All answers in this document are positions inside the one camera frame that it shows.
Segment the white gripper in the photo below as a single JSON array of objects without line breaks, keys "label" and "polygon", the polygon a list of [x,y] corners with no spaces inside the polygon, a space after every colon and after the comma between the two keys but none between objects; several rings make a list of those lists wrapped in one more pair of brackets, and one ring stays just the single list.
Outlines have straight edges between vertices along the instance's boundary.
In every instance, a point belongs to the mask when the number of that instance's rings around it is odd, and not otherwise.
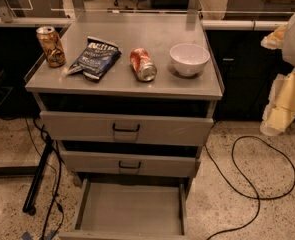
[{"label": "white gripper", "polygon": [[[287,25],[283,24],[265,36],[261,46],[271,50],[283,47],[283,60],[295,66],[295,13]],[[267,136],[277,136],[284,133],[295,120],[295,68],[288,75],[276,76],[268,101],[260,131]]]}]

